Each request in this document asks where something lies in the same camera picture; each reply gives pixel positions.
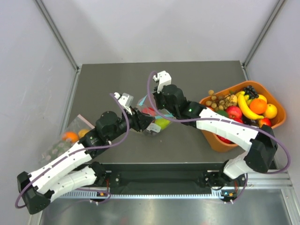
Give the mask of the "clear zip bag blue seal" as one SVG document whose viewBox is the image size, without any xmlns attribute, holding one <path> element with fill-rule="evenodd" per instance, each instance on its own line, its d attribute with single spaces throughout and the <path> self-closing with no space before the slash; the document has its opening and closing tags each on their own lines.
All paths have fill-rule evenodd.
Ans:
<svg viewBox="0 0 300 225">
<path fill-rule="evenodd" d="M 136 108 L 139 110 L 139 111 L 141 111 L 144 107 L 150 107 L 150 108 L 152 108 L 153 109 L 153 107 L 151 106 L 151 104 L 150 104 L 150 101 L 149 101 L 149 98 L 148 98 L 148 96 L 146 95 L 146 96 L 144 96 L 142 99 L 140 99 L 139 101 L 138 101 L 138 103 L 137 103 L 137 105 L 136 105 Z M 163 117 L 161 117 L 159 114 L 157 114 L 157 112 L 156 112 L 156 116 L 154 116 L 155 117 L 155 119 L 154 119 L 154 121 L 146 128 L 146 130 L 148 130 L 148 131 L 151 131 L 151 130 L 153 130 L 153 131 L 155 131 L 155 132 L 159 132 L 159 133 L 162 133 L 164 130 L 166 130 L 170 125 L 171 125 L 171 123 L 170 123 L 170 125 L 166 128 L 166 129 L 164 129 L 164 130 L 162 130 L 158 125 L 156 125 L 155 124 L 155 120 L 156 119 L 160 119 L 160 118 L 163 118 Z"/>
</svg>

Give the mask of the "fake green pear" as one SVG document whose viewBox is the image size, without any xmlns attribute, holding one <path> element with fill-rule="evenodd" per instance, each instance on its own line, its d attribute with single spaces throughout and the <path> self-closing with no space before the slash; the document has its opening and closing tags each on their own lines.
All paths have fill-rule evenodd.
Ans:
<svg viewBox="0 0 300 225">
<path fill-rule="evenodd" d="M 170 125 L 170 121 L 164 118 L 156 119 L 155 124 L 158 125 L 162 130 L 166 129 Z"/>
</svg>

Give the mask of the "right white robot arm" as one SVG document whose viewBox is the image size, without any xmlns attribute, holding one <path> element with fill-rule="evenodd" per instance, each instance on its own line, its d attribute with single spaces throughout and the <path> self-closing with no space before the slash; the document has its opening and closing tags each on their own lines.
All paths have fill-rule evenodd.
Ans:
<svg viewBox="0 0 300 225">
<path fill-rule="evenodd" d="M 249 172 L 268 173 L 278 149 L 272 128 L 257 128 L 222 116 L 200 103 L 187 100 L 183 91 L 173 84 L 155 88 L 152 95 L 154 110 L 166 109 L 172 115 L 170 121 L 214 133 L 244 150 L 243 154 L 225 161 L 219 169 L 217 177 L 223 185 L 231 185 L 240 175 Z"/>
</svg>

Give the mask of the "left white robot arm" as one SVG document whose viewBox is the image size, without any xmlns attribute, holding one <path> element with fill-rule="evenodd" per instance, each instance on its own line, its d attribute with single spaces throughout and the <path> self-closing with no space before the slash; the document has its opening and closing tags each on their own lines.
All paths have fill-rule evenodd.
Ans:
<svg viewBox="0 0 300 225">
<path fill-rule="evenodd" d="M 119 136 L 127 137 L 130 129 L 144 131 L 154 117 L 134 108 L 132 113 L 106 111 L 96 121 L 95 127 L 79 141 L 42 168 L 17 175 L 19 196 L 29 214 L 43 211 L 51 202 L 74 189 L 106 182 L 105 169 L 101 164 L 92 164 L 76 171 L 75 169 L 102 154 Z"/>
</svg>

